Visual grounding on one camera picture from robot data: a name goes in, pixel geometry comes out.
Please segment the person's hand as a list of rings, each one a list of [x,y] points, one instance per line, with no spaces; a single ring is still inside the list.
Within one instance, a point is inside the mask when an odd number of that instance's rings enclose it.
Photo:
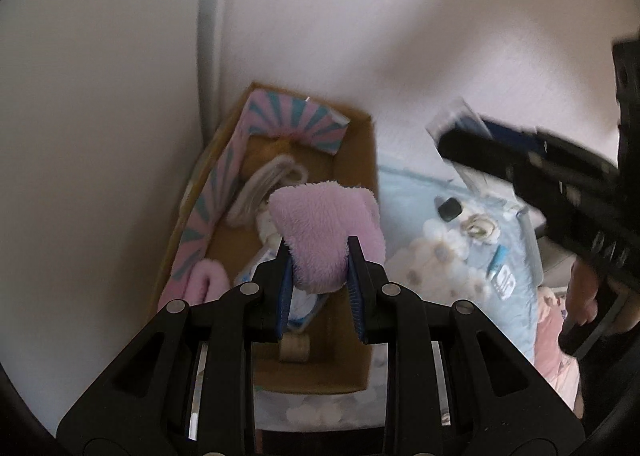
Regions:
[[[570,270],[566,310],[578,327],[590,324],[598,316],[597,296],[603,278],[588,263],[577,259]]]

